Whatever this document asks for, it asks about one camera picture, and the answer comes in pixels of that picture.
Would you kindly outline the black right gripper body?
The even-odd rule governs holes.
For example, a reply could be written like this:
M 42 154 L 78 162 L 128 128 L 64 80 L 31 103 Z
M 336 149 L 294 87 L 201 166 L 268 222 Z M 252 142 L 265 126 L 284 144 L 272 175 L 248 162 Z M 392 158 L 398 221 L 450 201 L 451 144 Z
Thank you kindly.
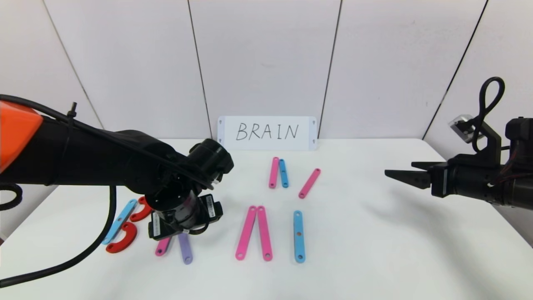
M 505 204 L 503 188 L 488 186 L 496 174 L 496 169 L 441 163 L 432 167 L 429 174 L 433 196 L 444 198 L 448 195 L 460 195 L 493 205 Z

